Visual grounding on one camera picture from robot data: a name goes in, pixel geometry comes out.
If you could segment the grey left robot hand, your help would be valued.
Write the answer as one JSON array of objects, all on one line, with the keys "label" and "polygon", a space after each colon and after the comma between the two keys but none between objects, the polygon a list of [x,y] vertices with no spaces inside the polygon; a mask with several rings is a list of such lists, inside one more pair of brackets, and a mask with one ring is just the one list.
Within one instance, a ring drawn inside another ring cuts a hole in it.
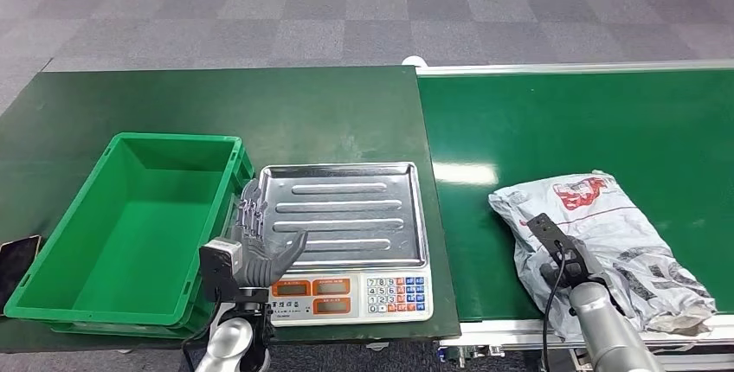
[{"label": "grey left robot hand", "polygon": [[306,249],[308,232],[300,230],[287,248],[277,254],[268,252],[261,232],[266,208],[259,182],[253,178],[244,186],[230,229],[230,238],[242,247],[242,268],[234,274],[238,286],[268,288],[281,279]]}]

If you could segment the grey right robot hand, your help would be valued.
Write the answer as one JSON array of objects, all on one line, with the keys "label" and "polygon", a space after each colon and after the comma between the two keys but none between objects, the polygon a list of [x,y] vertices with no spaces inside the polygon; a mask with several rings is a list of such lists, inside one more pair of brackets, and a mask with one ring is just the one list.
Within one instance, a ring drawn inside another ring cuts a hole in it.
[{"label": "grey right robot hand", "polygon": [[586,247],[585,242],[576,237],[571,237],[570,241],[575,248],[574,253],[577,256],[576,260],[579,265],[579,274],[573,280],[574,284],[596,282],[605,287],[612,285],[611,279],[605,272],[602,264]]}]

